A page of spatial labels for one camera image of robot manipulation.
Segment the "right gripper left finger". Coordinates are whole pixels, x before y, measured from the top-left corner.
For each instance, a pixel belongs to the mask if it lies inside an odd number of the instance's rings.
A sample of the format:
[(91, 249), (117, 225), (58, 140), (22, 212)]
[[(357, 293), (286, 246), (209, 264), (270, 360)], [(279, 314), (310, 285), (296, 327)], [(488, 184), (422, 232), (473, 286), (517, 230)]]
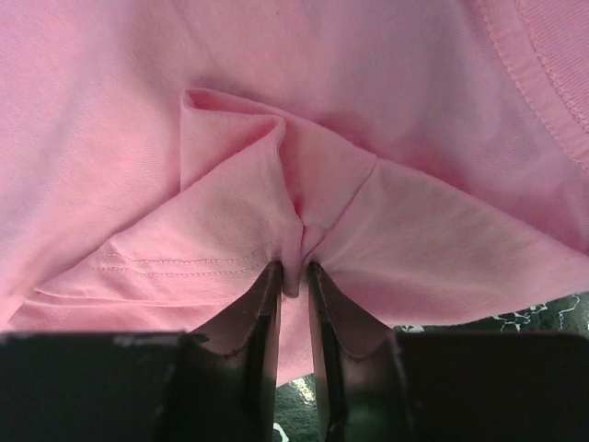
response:
[(194, 331), (1, 337), (5, 441), (269, 441), (283, 268)]

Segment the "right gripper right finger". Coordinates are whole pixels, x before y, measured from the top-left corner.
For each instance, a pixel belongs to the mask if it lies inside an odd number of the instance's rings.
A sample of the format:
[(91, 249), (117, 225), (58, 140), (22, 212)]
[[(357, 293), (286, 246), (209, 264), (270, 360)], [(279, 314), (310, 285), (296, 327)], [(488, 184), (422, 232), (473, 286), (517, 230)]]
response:
[(563, 332), (394, 331), (307, 269), (325, 441), (584, 441), (588, 342)]

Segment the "pink t shirt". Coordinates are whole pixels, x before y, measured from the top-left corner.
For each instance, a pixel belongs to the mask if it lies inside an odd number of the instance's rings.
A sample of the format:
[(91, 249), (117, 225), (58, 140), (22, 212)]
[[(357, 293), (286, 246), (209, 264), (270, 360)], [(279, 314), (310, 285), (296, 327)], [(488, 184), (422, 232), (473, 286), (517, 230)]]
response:
[(190, 330), (306, 265), (389, 325), (588, 288), (584, 1), (5, 1), (1, 327)]

